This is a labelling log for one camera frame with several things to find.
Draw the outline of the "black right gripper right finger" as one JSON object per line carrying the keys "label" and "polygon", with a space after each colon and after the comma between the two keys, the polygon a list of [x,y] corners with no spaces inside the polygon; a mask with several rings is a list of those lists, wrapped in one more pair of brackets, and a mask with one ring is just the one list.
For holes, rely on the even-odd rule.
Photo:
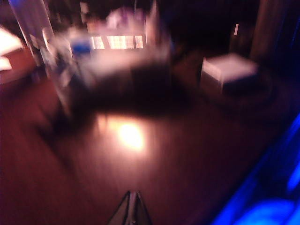
{"label": "black right gripper right finger", "polygon": [[136,192],[135,198],[135,224],[136,225],[151,225],[152,221],[147,211],[145,204],[143,203],[140,192]]}

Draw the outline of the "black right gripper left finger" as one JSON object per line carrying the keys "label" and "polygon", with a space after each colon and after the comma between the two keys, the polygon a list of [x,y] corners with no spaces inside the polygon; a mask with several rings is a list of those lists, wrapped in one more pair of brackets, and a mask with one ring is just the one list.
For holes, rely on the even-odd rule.
{"label": "black right gripper left finger", "polygon": [[129,200],[130,200],[130,191],[127,191],[123,196],[121,202],[119,203],[117,209],[110,217],[108,221],[108,225],[124,225],[127,217],[128,217],[128,210],[129,210]]}

